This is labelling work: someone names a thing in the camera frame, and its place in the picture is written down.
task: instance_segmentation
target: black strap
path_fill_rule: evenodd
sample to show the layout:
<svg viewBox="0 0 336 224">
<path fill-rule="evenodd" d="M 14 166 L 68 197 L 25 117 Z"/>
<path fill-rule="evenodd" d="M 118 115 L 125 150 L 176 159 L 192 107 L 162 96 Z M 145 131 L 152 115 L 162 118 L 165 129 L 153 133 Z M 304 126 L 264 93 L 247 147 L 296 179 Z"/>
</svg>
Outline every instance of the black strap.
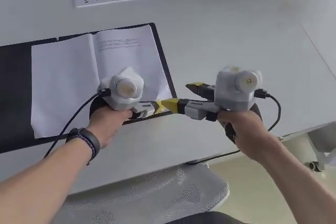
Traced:
<svg viewBox="0 0 336 224">
<path fill-rule="evenodd" d="M 263 120 L 262 117 L 261 117 L 261 113 L 260 113 L 259 107 L 258 107 L 258 105 L 257 105 L 256 103 L 253 104 L 253 106 L 250 108 L 250 110 L 253 111 L 254 113 L 256 113 L 256 114 L 260 117 L 260 119 Z M 235 132 L 235 130 L 233 129 L 232 124 L 230 124 L 230 123 L 227 123 L 227 124 L 226 124 L 226 126 L 225 126 L 225 134 L 226 134 L 226 136 L 227 136 L 227 137 L 228 137 L 234 144 L 236 144 L 236 143 L 235 143 L 236 132 Z"/>
<path fill-rule="evenodd" d="M 67 137 L 66 143 L 74 138 L 82 139 L 92 149 L 92 157 L 90 161 L 93 160 L 98 155 L 100 151 L 100 143 L 99 143 L 98 138 L 96 138 L 96 136 L 93 135 L 90 131 L 84 128 L 81 128 L 81 129 L 74 128 L 70 131 Z"/>
<path fill-rule="evenodd" d="M 108 105 L 108 103 L 104 100 L 104 98 L 103 98 L 103 97 L 96 97 L 96 98 L 92 101 L 92 103 L 91 103 L 91 105 L 90 105 L 89 118 L 91 118 L 92 114 L 93 114 L 96 110 L 98 110 L 98 109 L 100 109 L 100 108 L 102 108 L 102 107 L 105 107 L 105 106 L 109 106 L 109 105 Z"/>
</svg>

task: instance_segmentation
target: white chair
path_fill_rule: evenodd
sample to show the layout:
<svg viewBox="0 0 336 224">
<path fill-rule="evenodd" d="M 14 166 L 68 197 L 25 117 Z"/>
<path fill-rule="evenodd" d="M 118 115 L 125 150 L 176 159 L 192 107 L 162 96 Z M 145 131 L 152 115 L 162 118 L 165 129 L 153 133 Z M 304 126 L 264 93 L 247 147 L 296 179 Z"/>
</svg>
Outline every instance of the white chair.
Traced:
<svg viewBox="0 0 336 224">
<path fill-rule="evenodd" d="M 180 165 L 70 195 L 51 223 L 167 223 L 210 211 L 228 195 L 228 183 L 206 165 Z"/>
<path fill-rule="evenodd" d="M 315 172 L 321 172 L 325 165 L 336 166 L 336 123 L 308 133 L 309 142 L 316 154 L 317 162 L 311 161 L 308 167 Z"/>
</svg>

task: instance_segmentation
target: wristwatch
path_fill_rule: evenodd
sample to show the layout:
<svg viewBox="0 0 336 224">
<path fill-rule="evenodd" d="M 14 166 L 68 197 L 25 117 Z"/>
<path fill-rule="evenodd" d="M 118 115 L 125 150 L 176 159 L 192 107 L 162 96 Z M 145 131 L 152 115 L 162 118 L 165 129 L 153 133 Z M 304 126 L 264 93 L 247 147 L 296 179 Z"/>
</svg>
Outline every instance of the wristwatch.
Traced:
<svg viewBox="0 0 336 224">
<path fill-rule="evenodd" d="M 89 163 L 87 164 L 89 165 L 91 160 L 93 160 L 100 151 L 100 143 L 99 143 L 98 138 L 96 138 L 95 135 L 93 135 L 90 131 L 88 131 L 85 128 L 80 128 L 80 129 L 74 128 L 69 132 L 69 135 L 66 139 L 66 143 L 68 143 L 69 141 L 75 138 L 82 139 L 91 148 L 92 156 L 91 156 Z"/>
</svg>

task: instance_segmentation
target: trigger handle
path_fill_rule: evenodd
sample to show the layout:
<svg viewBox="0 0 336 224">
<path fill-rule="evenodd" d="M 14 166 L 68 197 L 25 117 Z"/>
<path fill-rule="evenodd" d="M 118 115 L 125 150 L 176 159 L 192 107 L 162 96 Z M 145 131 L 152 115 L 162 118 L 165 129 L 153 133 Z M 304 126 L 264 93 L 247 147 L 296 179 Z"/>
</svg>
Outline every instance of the trigger handle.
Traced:
<svg viewBox="0 0 336 224">
<path fill-rule="evenodd" d="M 263 118 L 261 117 L 260 114 L 260 110 L 257 104 L 253 104 L 253 106 L 250 108 L 251 111 L 253 111 L 254 113 L 256 113 L 261 120 L 263 120 Z M 235 138 L 236 138 L 236 132 L 233 129 L 233 126 L 231 123 L 227 123 L 225 126 L 225 134 L 226 136 L 235 144 Z"/>
<path fill-rule="evenodd" d="M 107 104 L 107 102 L 103 99 L 103 97 L 96 97 L 92 102 L 91 102 L 91 105 L 90 105 L 90 113 L 89 113 L 89 119 L 91 118 L 92 114 L 102 108 L 102 107 L 105 107 L 105 106 L 109 106 Z"/>
</svg>

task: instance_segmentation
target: black folder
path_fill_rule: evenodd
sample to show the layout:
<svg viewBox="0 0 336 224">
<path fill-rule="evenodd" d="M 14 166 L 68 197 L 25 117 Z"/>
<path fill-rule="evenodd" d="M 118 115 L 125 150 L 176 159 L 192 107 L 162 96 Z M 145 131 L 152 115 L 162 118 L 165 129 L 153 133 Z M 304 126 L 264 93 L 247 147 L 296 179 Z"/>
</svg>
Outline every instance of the black folder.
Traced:
<svg viewBox="0 0 336 224">
<path fill-rule="evenodd" d="M 158 31 L 154 23 L 121 27 L 116 29 L 129 29 L 150 25 L 156 46 L 158 48 L 161 64 L 172 94 L 176 98 L 176 92 L 173 81 L 168 69 L 166 58 L 163 53 L 162 45 L 159 39 Z M 84 34 L 76 34 L 44 40 L 25 42 L 0 47 L 0 153 L 27 148 L 35 145 L 53 142 L 51 137 L 34 138 L 34 131 L 30 124 L 32 107 L 32 53 L 31 47 L 34 45 L 47 44 L 70 38 L 78 37 Z M 170 112 L 164 112 L 151 116 L 146 119 L 127 121 L 134 123 L 137 121 L 148 120 L 158 116 L 168 115 Z"/>
</svg>

